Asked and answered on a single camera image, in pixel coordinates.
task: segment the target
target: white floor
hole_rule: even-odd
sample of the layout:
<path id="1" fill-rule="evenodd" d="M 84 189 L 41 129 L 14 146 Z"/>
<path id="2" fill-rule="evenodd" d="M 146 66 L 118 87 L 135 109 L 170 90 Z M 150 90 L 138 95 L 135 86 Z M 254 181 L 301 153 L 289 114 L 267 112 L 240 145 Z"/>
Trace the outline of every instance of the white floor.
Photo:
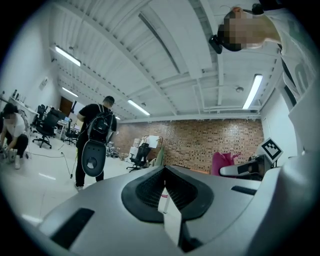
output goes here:
<path id="1" fill-rule="evenodd" d="M 13 163 L 8 164 L 6 161 L 0 166 L 0 181 L 14 212 L 33 225 L 37 225 L 53 208 L 77 193 L 74 187 L 77 163 L 75 163 L 76 147 L 74 145 L 69 145 L 68 142 L 58 138 L 50 138 L 52 149 L 45 144 L 39 148 L 39 142 L 33 143 L 32 139 L 35 137 L 30 138 L 27 152 L 49 157 L 61 157 L 63 152 L 65 158 L 49 158 L 32 154 L 29 159 L 23 158 L 19 170 L 15 169 Z M 74 166 L 72 179 L 67 166 L 70 173 Z M 104 178 L 127 174 L 128 166 L 132 165 L 107 157 Z M 95 182 L 94 177 L 86 175 L 84 188 Z"/>

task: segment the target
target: pink chair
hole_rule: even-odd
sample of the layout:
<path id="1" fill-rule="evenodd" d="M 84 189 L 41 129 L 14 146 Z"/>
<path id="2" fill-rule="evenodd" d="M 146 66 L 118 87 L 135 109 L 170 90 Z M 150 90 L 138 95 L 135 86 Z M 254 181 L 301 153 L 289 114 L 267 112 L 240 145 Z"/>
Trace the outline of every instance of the pink chair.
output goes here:
<path id="1" fill-rule="evenodd" d="M 220 169 L 226 166 L 233 166 L 235 164 L 235 158 L 237 158 L 241 153 L 235 154 L 231 156 L 231 152 L 229 153 L 220 153 L 215 152 L 212 156 L 212 168 L 211 174 L 220 176 Z"/>

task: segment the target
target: smoke detector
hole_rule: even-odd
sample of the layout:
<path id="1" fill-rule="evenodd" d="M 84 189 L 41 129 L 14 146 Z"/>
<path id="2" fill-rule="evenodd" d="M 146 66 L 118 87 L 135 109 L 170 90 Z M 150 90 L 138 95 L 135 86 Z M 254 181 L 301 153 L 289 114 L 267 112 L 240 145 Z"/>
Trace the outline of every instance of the smoke detector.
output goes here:
<path id="1" fill-rule="evenodd" d="M 244 91 L 244 88 L 241 87 L 241 86 L 238 86 L 238 87 L 235 89 L 235 91 L 236 91 L 237 93 L 242 93 L 242 92 Z"/>

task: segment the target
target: black pants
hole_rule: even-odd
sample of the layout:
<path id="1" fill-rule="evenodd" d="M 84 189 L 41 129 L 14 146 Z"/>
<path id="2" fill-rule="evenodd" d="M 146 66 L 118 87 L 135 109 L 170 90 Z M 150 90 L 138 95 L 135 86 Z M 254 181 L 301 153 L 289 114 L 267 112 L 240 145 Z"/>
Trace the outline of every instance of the black pants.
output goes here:
<path id="1" fill-rule="evenodd" d="M 78 160 L 77 160 L 77 165 L 75 169 L 75 185 L 77 187 L 83 187 L 85 184 L 85 171 L 82 168 L 82 152 L 84 151 L 85 143 L 79 143 L 80 145 L 77 145 L 78 148 Z M 95 177 L 95 180 L 97 182 L 103 181 L 104 180 L 104 172 L 102 172 L 99 176 Z"/>
<path id="2" fill-rule="evenodd" d="M 6 143 L 9 145 L 11 142 L 12 142 L 12 136 L 11 134 L 7 131 L 6 134 L 5 134 L 5 137 L 6 137 Z M 21 134 L 17 141 L 16 141 L 16 144 L 14 146 L 14 149 L 17 150 L 17 155 L 20 156 L 20 158 L 23 157 L 24 155 L 24 152 L 28 146 L 28 137 L 27 135 L 25 134 Z"/>

